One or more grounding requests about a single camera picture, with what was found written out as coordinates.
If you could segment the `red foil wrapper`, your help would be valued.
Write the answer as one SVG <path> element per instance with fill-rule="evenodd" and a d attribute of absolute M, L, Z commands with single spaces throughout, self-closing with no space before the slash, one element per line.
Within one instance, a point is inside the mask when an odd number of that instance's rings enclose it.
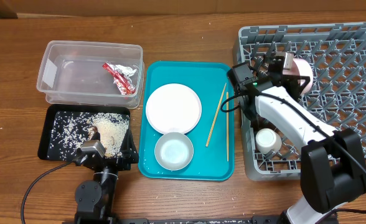
<path fill-rule="evenodd" d="M 137 67 L 129 67 L 110 62 L 105 62 L 102 67 L 112 75 L 113 83 L 122 95 L 136 93 L 136 85 L 133 83 L 131 77 L 138 71 Z"/>

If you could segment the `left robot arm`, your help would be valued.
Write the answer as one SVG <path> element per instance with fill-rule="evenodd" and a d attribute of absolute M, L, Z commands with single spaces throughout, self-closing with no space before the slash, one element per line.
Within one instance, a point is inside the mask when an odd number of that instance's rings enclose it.
<path fill-rule="evenodd" d="M 139 155 L 128 129 L 115 157 L 106 158 L 105 148 L 99 140 L 85 141 L 73 162 L 94 171 L 92 180 L 82 182 L 75 191 L 77 212 L 75 223 L 119 223 L 113 213 L 118 173 L 137 164 Z"/>

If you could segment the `grey bowl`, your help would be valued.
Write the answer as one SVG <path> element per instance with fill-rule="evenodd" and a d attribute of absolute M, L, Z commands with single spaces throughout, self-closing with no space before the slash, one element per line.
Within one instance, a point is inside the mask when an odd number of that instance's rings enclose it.
<path fill-rule="evenodd" d="M 167 133 L 158 139 L 154 156 L 164 169 L 177 171 L 189 165 L 194 156 L 194 146 L 185 134 Z"/>

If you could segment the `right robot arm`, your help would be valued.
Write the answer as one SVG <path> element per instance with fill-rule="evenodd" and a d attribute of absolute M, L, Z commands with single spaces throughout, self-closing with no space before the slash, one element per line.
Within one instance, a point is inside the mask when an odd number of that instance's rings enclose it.
<path fill-rule="evenodd" d="M 262 75 L 249 63 L 228 74 L 246 119 L 262 117 L 282 132 L 301 153 L 303 196 L 273 223 L 335 223 L 333 214 L 366 194 L 366 165 L 359 135 L 338 130 L 303 108 L 298 99 L 313 83 L 310 64 L 288 52 L 263 58 Z"/>

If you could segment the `pink bowl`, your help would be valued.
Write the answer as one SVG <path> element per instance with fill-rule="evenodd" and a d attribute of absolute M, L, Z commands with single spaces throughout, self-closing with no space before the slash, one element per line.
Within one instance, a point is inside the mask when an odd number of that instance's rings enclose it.
<path fill-rule="evenodd" d="M 304 77 L 304 79 L 299 80 L 300 86 L 303 86 L 301 95 L 309 92 L 313 84 L 313 72 L 310 64 L 304 59 L 294 58 L 291 71 L 296 76 Z"/>

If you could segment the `white cylindrical cup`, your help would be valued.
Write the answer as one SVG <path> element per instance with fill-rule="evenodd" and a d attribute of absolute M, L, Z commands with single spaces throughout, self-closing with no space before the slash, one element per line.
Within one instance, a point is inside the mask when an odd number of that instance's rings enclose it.
<path fill-rule="evenodd" d="M 262 154 L 267 154 L 271 151 L 278 152 L 282 146 L 281 137 L 270 128 L 259 130 L 255 136 L 255 144 L 257 150 Z"/>

